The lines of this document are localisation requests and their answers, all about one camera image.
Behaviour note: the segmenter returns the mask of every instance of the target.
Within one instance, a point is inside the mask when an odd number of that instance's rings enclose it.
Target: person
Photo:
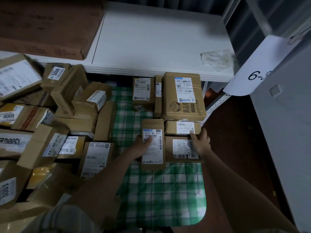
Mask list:
[[[272,202],[212,152],[205,129],[199,139],[193,133],[190,136],[234,232],[299,232]],[[130,148],[88,180],[65,204],[37,216],[22,232],[102,232],[98,225],[108,215],[126,170],[151,142],[152,137],[143,143],[138,135]]]

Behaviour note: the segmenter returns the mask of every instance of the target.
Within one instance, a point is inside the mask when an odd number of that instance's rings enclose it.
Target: person's right arm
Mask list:
[[[233,231],[281,229],[299,233],[270,200],[212,152],[205,129],[202,130],[200,139],[194,133],[190,133],[190,136],[195,151],[204,160]]]

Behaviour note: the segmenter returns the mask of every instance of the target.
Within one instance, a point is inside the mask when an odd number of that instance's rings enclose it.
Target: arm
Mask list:
[[[79,207],[93,222],[102,221],[109,212],[108,207],[114,200],[129,165],[147,151],[151,141],[152,137],[149,137],[143,144],[142,138],[138,135],[130,148],[112,161],[111,165],[88,180],[66,204]]]
[[[233,172],[212,152],[205,129],[202,130],[200,139],[193,133],[190,135],[194,149],[204,160],[235,232],[274,228],[299,232],[260,191]]]

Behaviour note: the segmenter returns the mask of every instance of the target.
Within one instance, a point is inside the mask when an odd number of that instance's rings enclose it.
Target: green and white plaid tablecloth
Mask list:
[[[117,103],[113,142],[129,147],[141,132],[143,119],[152,112],[134,112],[132,88],[113,87],[111,101]],[[134,161],[117,194],[122,205],[117,227],[175,227],[198,223],[206,211],[200,164],[167,164],[162,171],[142,171]]]

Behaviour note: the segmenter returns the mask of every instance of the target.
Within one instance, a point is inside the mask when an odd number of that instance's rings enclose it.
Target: stack of packages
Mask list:
[[[0,61],[0,232],[20,232],[118,155],[111,94],[107,84],[89,84],[82,65],[48,63],[41,74],[23,54]]]
[[[154,119],[142,121],[143,141],[153,137],[141,158],[142,169],[165,169],[166,162],[202,162],[190,138],[190,132],[200,134],[200,121],[206,117],[200,75],[166,72],[163,77],[134,78],[133,107],[154,111]]]

